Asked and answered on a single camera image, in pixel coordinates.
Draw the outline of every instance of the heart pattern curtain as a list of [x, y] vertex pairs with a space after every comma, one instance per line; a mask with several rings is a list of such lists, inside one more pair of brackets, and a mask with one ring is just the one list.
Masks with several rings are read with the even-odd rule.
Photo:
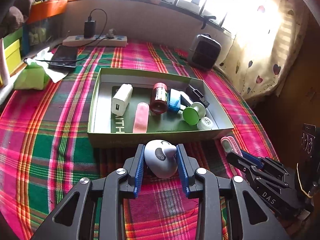
[[265, 95], [279, 95], [302, 45], [309, 9], [303, 0], [249, 2], [218, 70], [254, 106]]

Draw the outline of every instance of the bed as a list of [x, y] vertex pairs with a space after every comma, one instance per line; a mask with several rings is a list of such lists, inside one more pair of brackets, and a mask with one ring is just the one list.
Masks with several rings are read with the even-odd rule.
[[[93, 149], [87, 122], [93, 86], [101, 67], [141, 69], [199, 78], [206, 82], [234, 125], [231, 136], [255, 156], [277, 159], [257, 117], [230, 83], [215, 71], [201, 72], [182, 59], [186, 52], [129, 41], [121, 47], [87, 47], [90, 56], [45, 90], [15, 91], [0, 117], [0, 211], [20, 239], [33, 232], [82, 177], [98, 179], [123, 166], [135, 148]], [[215, 175], [236, 175], [219, 140], [184, 144], [189, 156]], [[224, 199], [223, 236], [228, 239]], [[138, 199], [124, 202], [126, 238], [194, 239], [198, 201], [183, 194], [179, 176], [145, 175]], [[98, 237], [96, 219], [95, 235]]]

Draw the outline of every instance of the red cylindrical container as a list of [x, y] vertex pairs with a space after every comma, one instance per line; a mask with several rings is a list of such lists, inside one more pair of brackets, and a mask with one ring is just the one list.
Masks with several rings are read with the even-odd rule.
[[163, 114], [167, 111], [168, 91], [165, 84], [157, 83], [154, 85], [149, 108], [155, 114]]

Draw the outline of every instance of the black cable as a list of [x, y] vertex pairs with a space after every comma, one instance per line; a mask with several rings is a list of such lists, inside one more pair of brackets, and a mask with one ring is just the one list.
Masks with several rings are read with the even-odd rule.
[[[101, 11], [103, 11], [103, 12], [105, 13], [105, 15], [106, 15], [106, 21], [105, 21], [103, 30], [102, 30], [102, 32], [100, 33], [100, 35], [99, 35], [98, 38], [96, 38], [96, 39], [93, 40], [93, 41], [90, 41], [90, 42], [87, 43], [87, 44], [78, 46], [78, 48], [79, 48], [79, 47], [83, 47], [83, 46], [86, 47], [86, 46], [88, 46], [89, 44], [91, 44], [91, 43], [93, 43], [93, 42], [96, 42], [96, 41], [102, 36], [102, 34], [104, 33], [104, 30], [105, 30], [105, 28], [106, 28], [107, 21], [108, 21], [108, 15], [107, 15], [107, 13], [105, 12], [105, 10], [100, 9], [100, 8], [95, 8], [95, 9], [93, 9], [93, 10], [90, 12], [89, 18], [91, 18], [91, 14], [92, 14], [92, 12], [94, 12], [95, 10], [101, 10]], [[105, 38], [101, 39], [101, 40], [96, 44], [96, 46], [98, 46], [98, 44], [99, 44], [101, 41], [105, 40], [105, 39], [108, 39], [108, 37], [105, 37]], [[50, 63], [50, 62], [57, 62], [57, 63], [59, 63], [59, 62], [61, 62], [61, 63], [74, 63], [74, 62], [78, 62], [78, 61], [82, 61], [82, 60], [87, 59], [87, 58], [90, 56], [90, 54], [91, 54], [91, 53], [89, 53], [87, 56], [85, 56], [85, 57], [82, 58], [82, 59], [75, 59], [75, 60], [44, 60], [44, 59], [42, 59], [42, 60], [38, 60], [38, 61], [48, 62], [48, 63]]]

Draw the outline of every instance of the black power adapter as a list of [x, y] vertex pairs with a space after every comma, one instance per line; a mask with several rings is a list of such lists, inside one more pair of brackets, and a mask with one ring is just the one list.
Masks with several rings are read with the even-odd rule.
[[88, 20], [84, 23], [84, 38], [92, 38], [96, 31], [96, 21], [92, 20], [92, 17], [89, 16]]

